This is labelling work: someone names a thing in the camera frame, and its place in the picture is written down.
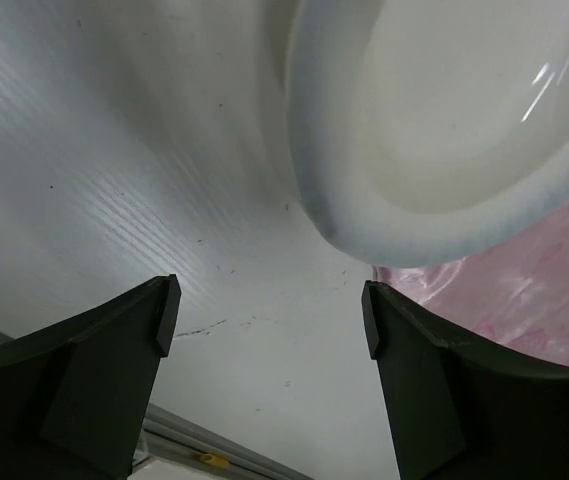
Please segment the pink rose satin cloth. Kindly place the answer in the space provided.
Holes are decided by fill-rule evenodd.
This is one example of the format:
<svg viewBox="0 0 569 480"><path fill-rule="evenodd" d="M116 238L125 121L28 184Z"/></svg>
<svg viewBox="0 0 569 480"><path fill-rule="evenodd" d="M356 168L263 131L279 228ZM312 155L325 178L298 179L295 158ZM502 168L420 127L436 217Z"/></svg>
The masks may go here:
<svg viewBox="0 0 569 480"><path fill-rule="evenodd" d="M502 244L449 263L373 270L433 313L569 366L569 201Z"/></svg>

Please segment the white round plate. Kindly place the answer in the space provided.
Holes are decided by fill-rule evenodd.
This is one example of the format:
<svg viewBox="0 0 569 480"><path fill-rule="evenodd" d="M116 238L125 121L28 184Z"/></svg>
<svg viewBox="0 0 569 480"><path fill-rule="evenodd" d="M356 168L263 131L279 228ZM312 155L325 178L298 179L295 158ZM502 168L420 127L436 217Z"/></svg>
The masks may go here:
<svg viewBox="0 0 569 480"><path fill-rule="evenodd" d="M569 198L569 1L303 1L285 92L301 204L362 262L456 260Z"/></svg>

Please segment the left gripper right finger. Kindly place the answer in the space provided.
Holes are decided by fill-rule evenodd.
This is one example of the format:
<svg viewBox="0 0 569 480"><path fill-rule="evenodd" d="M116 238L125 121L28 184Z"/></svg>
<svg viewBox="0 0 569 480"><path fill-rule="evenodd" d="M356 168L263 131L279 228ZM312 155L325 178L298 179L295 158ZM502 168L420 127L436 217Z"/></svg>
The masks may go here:
<svg viewBox="0 0 569 480"><path fill-rule="evenodd" d="M569 479L569 367L369 281L362 311L404 479Z"/></svg>

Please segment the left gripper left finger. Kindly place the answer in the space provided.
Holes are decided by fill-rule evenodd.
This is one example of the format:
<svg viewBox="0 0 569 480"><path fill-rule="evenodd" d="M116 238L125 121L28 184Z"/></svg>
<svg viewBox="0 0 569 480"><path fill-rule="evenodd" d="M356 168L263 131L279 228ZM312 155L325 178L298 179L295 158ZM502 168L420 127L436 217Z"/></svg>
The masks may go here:
<svg viewBox="0 0 569 480"><path fill-rule="evenodd" d="M159 276L0 344L0 479L125 479L181 290Z"/></svg>

